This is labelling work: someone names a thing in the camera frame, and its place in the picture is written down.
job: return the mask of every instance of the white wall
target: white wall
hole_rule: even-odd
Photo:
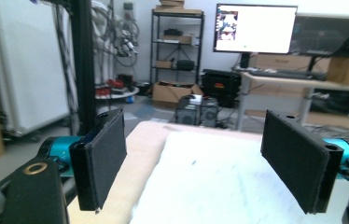
[[[116,14],[122,15],[122,5],[126,0],[116,0]],[[299,13],[329,14],[349,16],[349,0],[226,0],[226,1],[206,1],[206,0],[187,0],[185,8],[201,9],[205,14],[204,36],[202,42],[202,69],[220,69],[230,70],[230,67],[236,63],[238,54],[236,53],[218,53],[213,52],[214,25],[216,3],[233,4],[264,4],[264,5],[297,5]],[[139,35],[139,61],[135,66],[138,80],[148,80],[149,78],[149,59],[150,59],[150,27],[151,27],[151,9],[159,5],[155,1],[134,1],[135,18],[140,28]]]

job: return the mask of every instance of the floor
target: floor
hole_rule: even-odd
[[[108,109],[106,102],[99,102],[100,112]],[[125,111],[125,136],[127,136],[139,122],[144,120],[155,120],[158,122],[174,122],[175,112],[173,109],[158,108],[152,104],[150,98],[135,96],[132,104],[126,103],[123,99],[116,100],[111,108],[123,107]],[[222,129],[234,130],[237,118],[237,111],[234,108],[222,107],[218,113],[218,121]],[[244,132],[262,133],[264,119],[258,117],[247,117],[244,120]],[[349,130],[339,127],[308,126],[308,129],[322,137],[346,137]],[[52,136],[68,136],[69,129],[62,121],[53,123],[40,131],[40,139],[33,142],[30,137],[14,139],[6,143],[6,153],[0,156],[0,180],[10,175],[21,165],[33,158],[44,140]]]

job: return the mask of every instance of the black metal pole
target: black metal pole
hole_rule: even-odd
[[[78,134],[85,135],[92,129],[96,117],[91,1],[73,1],[71,22],[78,99]]]

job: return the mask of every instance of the metal shelving unit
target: metal shelving unit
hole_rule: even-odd
[[[184,43],[171,43],[160,41],[160,35],[162,35],[162,25],[161,19],[163,17],[173,17],[173,18],[188,18],[200,20],[199,22],[199,45],[193,46],[191,44]],[[199,74],[201,70],[201,57],[202,57],[202,38],[203,38],[203,26],[204,26],[204,14],[203,11],[195,10],[195,12],[160,12],[152,9],[151,13],[151,50],[150,50],[150,83],[159,81],[160,72],[162,70],[170,70],[176,73],[176,79],[178,78],[179,72],[189,72],[194,74],[195,83],[199,84]],[[188,51],[190,48],[197,48],[196,56],[188,56]],[[171,49],[170,53],[163,55],[162,49]],[[176,68],[162,68],[156,66],[156,61],[168,60],[170,57],[176,60],[185,57],[186,60],[192,60],[195,62],[194,69],[191,71],[183,71]]]

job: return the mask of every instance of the shelf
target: shelf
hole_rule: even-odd
[[[133,96],[139,92],[139,88],[134,87],[133,91],[126,91],[123,94],[110,94],[108,95],[95,95],[95,98],[97,100],[109,100],[109,99],[120,99],[120,98],[126,98],[128,96]]]
[[[204,27],[204,14],[199,9],[178,9],[174,11],[165,11],[152,9],[151,17],[151,57],[150,57],[150,83],[159,81],[160,70],[169,70],[175,72],[175,79],[178,81],[180,72],[193,73],[195,76],[195,83],[199,84],[199,72],[201,70],[201,57],[202,57],[202,37]],[[185,43],[185,40],[180,41],[168,41],[163,40],[162,31],[163,25],[161,24],[161,17],[178,17],[198,20],[199,30],[195,30],[194,34],[199,37],[199,45],[192,45]],[[168,58],[174,58],[176,61],[190,60],[195,62],[195,67],[191,71],[179,70],[176,68],[162,68],[155,65],[156,61],[166,60]]]

